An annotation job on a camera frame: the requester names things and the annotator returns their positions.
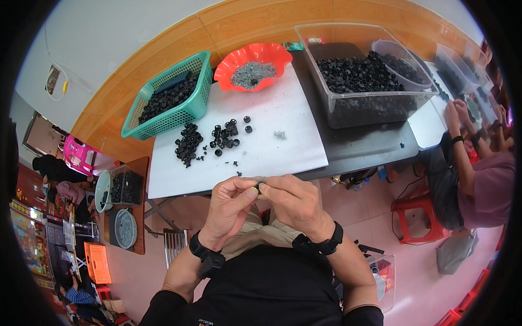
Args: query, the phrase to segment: hand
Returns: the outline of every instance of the hand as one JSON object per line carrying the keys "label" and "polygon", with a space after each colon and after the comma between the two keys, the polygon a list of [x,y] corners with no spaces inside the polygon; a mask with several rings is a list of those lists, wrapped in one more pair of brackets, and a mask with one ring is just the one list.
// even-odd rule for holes
{"label": "hand", "polygon": [[499,124],[501,124],[502,126],[506,127],[506,125],[505,125],[505,123],[506,123],[506,109],[504,108],[503,105],[496,103],[495,98],[493,97],[493,95],[490,94],[488,96],[488,99],[490,100],[491,106],[493,107],[493,110],[495,111],[495,114],[496,114],[497,118],[499,119]]}
{"label": "hand", "polygon": [[268,178],[259,190],[274,206],[280,222],[303,232],[315,243],[333,236],[334,221],[321,209],[319,190],[312,183],[287,174]]}
{"label": "hand", "polygon": [[457,110],[458,118],[460,122],[467,128],[470,125],[473,125],[468,113],[468,104],[461,99],[456,99],[453,101],[453,105]]}
{"label": "hand", "polygon": [[444,118],[446,119],[446,125],[448,126],[449,134],[452,138],[460,136],[458,112],[455,109],[453,101],[448,101],[446,110],[444,110]]}
{"label": "hand", "polygon": [[231,177],[212,189],[212,199],[205,226],[198,235],[204,247],[219,251],[245,223],[246,214],[257,200],[257,181]]}

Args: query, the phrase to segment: orange basket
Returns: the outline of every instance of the orange basket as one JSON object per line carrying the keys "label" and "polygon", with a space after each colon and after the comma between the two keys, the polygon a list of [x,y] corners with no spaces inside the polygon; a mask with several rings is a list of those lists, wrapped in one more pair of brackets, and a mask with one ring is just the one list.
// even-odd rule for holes
{"label": "orange basket", "polygon": [[89,277],[96,284],[112,283],[111,273],[109,272],[109,262],[107,261],[107,251],[104,245],[84,242],[85,260]]}

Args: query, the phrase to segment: purple shirt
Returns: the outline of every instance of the purple shirt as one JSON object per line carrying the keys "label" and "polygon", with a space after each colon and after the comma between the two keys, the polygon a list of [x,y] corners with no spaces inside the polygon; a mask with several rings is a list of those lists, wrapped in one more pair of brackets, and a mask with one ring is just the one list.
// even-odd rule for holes
{"label": "purple shirt", "polygon": [[78,205],[85,198],[85,190],[76,187],[70,181],[62,181],[56,185],[56,192],[58,195],[67,198],[68,200],[73,200],[76,198],[74,202],[75,205]]}
{"label": "purple shirt", "polygon": [[472,164],[475,171],[475,196],[458,189],[458,205],[468,229],[506,224],[515,187],[515,157],[498,152]]}

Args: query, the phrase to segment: teal basket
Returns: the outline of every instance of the teal basket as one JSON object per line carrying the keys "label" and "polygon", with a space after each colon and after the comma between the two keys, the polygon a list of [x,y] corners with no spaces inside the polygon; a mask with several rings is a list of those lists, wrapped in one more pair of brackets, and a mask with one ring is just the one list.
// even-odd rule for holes
{"label": "teal basket", "polygon": [[[172,109],[145,121],[141,125],[138,118],[143,113],[143,108],[149,103],[150,97],[163,84],[175,78],[177,75],[190,70],[195,76],[200,71],[196,89],[183,103]],[[212,68],[210,68],[210,52],[203,51],[183,60],[177,65],[165,70],[146,83],[132,103],[127,119],[122,128],[122,137],[129,136],[139,140],[145,140],[157,136],[177,126],[197,120],[207,112],[208,96],[212,84]]]}

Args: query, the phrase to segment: red plastic bowl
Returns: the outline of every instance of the red plastic bowl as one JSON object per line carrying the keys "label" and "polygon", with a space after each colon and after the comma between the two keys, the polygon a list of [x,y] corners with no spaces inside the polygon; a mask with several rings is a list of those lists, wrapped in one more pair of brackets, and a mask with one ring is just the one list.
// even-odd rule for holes
{"label": "red plastic bowl", "polygon": [[[242,86],[234,86],[230,77],[234,72],[249,61],[272,63],[277,67],[275,78],[265,78],[253,89]],[[219,87],[224,91],[234,90],[239,92],[258,92],[276,82],[284,74],[284,66],[292,61],[292,55],[284,46],[276,43],[254,43],[227,55],[219,64],[214,73],[214,79],[219,82]]]}

